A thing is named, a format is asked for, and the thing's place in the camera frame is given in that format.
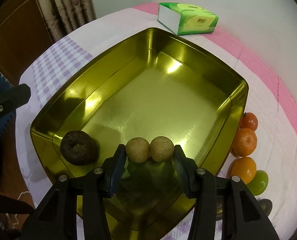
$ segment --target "wooden floor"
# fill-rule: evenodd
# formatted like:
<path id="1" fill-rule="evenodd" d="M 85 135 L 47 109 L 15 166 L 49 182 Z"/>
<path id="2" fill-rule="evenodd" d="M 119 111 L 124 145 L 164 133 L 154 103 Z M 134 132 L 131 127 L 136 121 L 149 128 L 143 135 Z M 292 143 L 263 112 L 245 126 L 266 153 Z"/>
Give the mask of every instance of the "wooden floor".
<path id="1" fill-rule="evenodd" d="M 0 193 L 25 201 L 34 207 L 31 194 L 28 192 L 24 179 L 22 177 L 15 147 L 15 116 L 1 138 L 0 162 L 2 176 L 0 178 Z M 6 218 L 9 229 L 21 229 L 27 215 L 9 215 Z"/>

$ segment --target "screw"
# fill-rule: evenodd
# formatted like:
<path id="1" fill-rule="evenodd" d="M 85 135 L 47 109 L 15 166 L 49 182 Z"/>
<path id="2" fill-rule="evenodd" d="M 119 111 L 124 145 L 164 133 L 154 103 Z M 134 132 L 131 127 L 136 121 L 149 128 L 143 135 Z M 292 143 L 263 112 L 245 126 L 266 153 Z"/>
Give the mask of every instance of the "screw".
<path id="1" fill-rule="evenodd" d="M 66 181 L 67 178 L 68 178 L 68 176 L 66 176 L 66 175 L 61 175 L 61 176 L 59 177 L 59 181 Z"/>
<path id="2" fill-rule="evenodd" d="M 239 176 L 236 176 L 236 175 L 232 176 L 232 181 L 239 182 L 240 180 L 241 179 Z"/>
<path id="3" fill-rule="evenodd" d="M 198 174 L 200 174 L 200 175 L 203 175 L 203 174 L 206 173 L 206 171 L 205 171 L 203 168 L 198 168 L 198 169 L 196 170 L 196 172 L 197 172 Z"/>
<path id="4" fill-rule="evenodd" d="M 103 172 L 102 168 L 96 168 L 96 169 L 94 170 L 94 173 L 95 173 L 95 174 L 101 174 L 102 172 Z"/>

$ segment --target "metallic tray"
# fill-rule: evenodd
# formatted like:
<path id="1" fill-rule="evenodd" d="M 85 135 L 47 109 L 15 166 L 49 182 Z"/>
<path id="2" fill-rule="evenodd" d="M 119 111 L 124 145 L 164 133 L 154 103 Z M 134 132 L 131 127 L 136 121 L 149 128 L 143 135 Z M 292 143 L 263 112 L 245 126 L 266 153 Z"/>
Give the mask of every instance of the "metallic tray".
<path id="1" fill-rule="evenodd" d="M 166 136 L 216 174 L 230 150 L 248 93 L 246 81 L 205 49 L 158 28 L 103 52 L 47 102 L 31 126 L 36 153 L 52 182 L 101 166 L 120 143 Z M 74 166 L 60 153 L 63 136 L 87 132 L 96 163 Z M 160 239 L 192 209 L 180 193 L 172 161 L 129 163 L 105 210 L 112 239 Z M 82 201 L 78 199 L 82 216 Z"/>

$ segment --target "bamboo print curtain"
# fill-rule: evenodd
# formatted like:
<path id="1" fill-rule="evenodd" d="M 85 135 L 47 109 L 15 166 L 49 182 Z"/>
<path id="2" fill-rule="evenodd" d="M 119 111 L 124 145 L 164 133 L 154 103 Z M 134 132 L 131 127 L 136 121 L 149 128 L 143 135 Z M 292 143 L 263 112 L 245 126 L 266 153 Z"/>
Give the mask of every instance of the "bamboo print curtain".
<path id="1" fill-rule="evenodd" d="M 90 0 L 37 0 L 54 41 L 95 19 Z"/>

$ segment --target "tablecloth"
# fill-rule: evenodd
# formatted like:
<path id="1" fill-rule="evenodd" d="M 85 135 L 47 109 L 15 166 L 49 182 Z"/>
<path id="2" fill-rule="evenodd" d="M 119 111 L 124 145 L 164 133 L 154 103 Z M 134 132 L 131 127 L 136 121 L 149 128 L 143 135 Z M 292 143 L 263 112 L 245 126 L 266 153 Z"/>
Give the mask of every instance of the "tablecloth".
<path id="1" fill-rule="evenodd" d="M 21 172 L 37 206 L 51 187 L 30 139 L 30 125 L 51 96 L 92 58 L 149 27 L 167 30 L 157 22 L 157 4 L 124 9 L 90 22 L 43 53 L 21 76 L 31 88 L 30 101 L 16 111 L 16 150 Z M 254 53 L 220 28 L 213 34 L 184 38 L 203 47 L 235 69 L 248 82 L 247 112 L 256 114 L 258 146 L 252 154 L 258 170 L 269 175 L 266 191 L 273 210 L 269 218 L 281 240 L 297 228 L 297 106 L 283 82 Z M 226 176 L 229 155 L 220 176 Z M 192 212 L 163 239 L 187 239 Z M 221 222 L 216 237 L 220 239 Z M 84 239 L 78 218 L 78 237 Z"/>

